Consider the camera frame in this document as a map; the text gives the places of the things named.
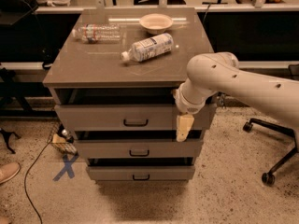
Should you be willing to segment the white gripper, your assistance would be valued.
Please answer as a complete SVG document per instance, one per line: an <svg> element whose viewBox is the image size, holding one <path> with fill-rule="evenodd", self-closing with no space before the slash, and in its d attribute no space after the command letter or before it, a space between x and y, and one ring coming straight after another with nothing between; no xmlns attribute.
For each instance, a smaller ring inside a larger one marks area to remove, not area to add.
<svg viewBox="0 0 299 224"><path fill-rule="evenodd" d="M177 116L177 141L184 142L194 123L194 114L197 114L206 103L206 100L216 92L197 86L186 80L177 89L173 90L175 104L180 113Z"/></svg>

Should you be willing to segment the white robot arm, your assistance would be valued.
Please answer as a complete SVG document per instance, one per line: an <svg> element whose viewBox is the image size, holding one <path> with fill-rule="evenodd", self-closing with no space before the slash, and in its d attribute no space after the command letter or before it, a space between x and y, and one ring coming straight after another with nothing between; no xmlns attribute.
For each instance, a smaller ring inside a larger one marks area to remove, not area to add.
<svg viewBox="0 0 299 224"><path fill-rule="evenodd" d="M217 92L228 94L299 132L299 81L242 71L230 52L196 55L175 93L178 110L196 114Z"/></svg>

